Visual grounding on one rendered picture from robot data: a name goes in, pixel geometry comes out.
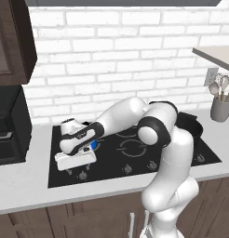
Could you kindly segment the black built-in oven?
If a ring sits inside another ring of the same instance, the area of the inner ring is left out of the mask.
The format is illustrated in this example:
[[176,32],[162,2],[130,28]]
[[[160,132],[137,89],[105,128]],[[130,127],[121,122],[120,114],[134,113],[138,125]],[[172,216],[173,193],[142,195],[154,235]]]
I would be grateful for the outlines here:
[[22,86],[0,86],[0,165],[25,162],[32,123]]

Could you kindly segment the white wall socket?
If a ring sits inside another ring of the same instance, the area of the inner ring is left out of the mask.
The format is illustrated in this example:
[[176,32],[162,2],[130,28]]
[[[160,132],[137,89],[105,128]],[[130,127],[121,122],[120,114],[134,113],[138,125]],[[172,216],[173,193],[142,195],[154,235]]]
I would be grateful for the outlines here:
[[215,78],[218,74],[218,70],[218,68],[208,68],[204,86],[208,86],[209,84],[215,81]]

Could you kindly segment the grey utensil pot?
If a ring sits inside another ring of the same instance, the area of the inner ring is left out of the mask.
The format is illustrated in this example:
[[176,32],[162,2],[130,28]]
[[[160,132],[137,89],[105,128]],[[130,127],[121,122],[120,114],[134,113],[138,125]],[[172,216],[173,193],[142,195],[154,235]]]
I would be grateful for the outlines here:
[[229,117],[229,98],[219,100],[214,98],[210,108],[210,118],[219,123],[225,122]]

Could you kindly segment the black glass hob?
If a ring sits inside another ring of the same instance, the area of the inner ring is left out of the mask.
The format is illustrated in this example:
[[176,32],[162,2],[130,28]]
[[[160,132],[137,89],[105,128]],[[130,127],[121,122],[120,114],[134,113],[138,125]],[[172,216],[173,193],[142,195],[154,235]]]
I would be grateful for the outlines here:
[[[67,170],[60,171],[57,168],[55,154],[61,151],[59,146],[61,127],[53,126],[47,186],[49,188],[57,188],[156,172],[160,165],[162,148],[159,144],[153,146],[143,144],[139,140],[136,131],[136,126],[133,126],[118,134],[97,139],[94,142],[97,161],[90,164],[89,171],[86,170],[86,165],[82,165],[71,168],[73,174],[69,175]],[[148,167],[151,161],[156,163],[156,170],[151,170]],[[132,172],[130,174],[124,172],[125,165],[131,166]],[[86,180],[79,179],[79,174],[82,171],[88,175]]]

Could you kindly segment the grey metal spoon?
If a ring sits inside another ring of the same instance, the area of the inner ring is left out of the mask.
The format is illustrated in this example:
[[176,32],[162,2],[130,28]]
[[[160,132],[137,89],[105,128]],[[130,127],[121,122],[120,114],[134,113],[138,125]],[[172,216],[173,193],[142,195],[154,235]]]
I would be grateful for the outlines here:
[[219,97],[219,85],[213,82],[209,85],[209,92],[217,99]]

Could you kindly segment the dark brown wall cupboard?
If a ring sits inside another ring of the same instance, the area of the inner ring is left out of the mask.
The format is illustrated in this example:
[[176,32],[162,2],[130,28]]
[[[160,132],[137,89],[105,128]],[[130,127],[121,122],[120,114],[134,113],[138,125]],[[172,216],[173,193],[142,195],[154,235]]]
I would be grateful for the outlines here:
[[0,0],[0,86],[27,85],[37,54],[24,0]]

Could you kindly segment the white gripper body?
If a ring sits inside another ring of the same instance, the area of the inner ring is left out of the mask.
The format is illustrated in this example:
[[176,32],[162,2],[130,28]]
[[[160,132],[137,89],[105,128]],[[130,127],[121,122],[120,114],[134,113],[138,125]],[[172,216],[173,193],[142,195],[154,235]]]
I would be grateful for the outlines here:
[[59,152],[55,155],[55,161],[57,162],[57,168],[62,171],[81,165],[92,164],[97,161],[96,155],[93,151],[79,152],[76,155],[67,155],[63,152]]

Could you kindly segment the grey slotted spatula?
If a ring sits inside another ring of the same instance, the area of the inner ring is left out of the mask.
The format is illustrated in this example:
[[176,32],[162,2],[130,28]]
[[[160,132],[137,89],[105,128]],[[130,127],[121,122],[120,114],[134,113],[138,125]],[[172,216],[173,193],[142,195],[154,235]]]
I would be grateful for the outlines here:
[[228,87],[229,85],[229,76],[228,75],[224,75],[221,79],[220,79],[220,86],[221,86],[221,100],[223,100],[223,95],[224,95],[224,90]]

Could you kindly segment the beige wall shelf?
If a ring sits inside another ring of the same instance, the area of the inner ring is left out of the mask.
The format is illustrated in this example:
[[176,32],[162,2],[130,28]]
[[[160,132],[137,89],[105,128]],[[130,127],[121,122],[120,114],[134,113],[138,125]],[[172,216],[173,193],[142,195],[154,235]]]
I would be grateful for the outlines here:
[[229,71],[229,46],[199,46],[192,52]]

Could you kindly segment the brown cupboard door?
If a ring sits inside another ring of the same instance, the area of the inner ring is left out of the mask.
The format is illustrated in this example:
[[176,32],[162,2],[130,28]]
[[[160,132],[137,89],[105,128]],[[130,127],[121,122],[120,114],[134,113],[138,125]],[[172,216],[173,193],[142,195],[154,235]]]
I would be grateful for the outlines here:
[[0,215],[0,238],[53,238],[45,208]]
[[110,196],[51,206],[47,209],[55,238],[128,238],[130,213],[135,213],[133,237],[139,228],[141,194]]
[[198,196],[180,214],[185,238],[229,238],[229,177],[199,181]]

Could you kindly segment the black pan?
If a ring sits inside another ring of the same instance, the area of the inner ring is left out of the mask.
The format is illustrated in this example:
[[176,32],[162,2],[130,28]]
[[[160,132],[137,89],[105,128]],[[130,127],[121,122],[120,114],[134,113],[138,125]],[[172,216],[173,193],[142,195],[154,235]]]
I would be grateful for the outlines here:
[[186,112],[179,112],[176,126],[187,130],[193,136],[194,146],[198,144],[203,133],[203,126],[197,121],[195,115]]

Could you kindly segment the grey extractor hood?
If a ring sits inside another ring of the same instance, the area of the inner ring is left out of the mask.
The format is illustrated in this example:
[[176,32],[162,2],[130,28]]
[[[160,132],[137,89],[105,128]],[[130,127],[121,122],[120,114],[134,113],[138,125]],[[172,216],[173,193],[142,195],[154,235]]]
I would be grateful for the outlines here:
[[215,7],[222,0],[25,0],[28,7]]

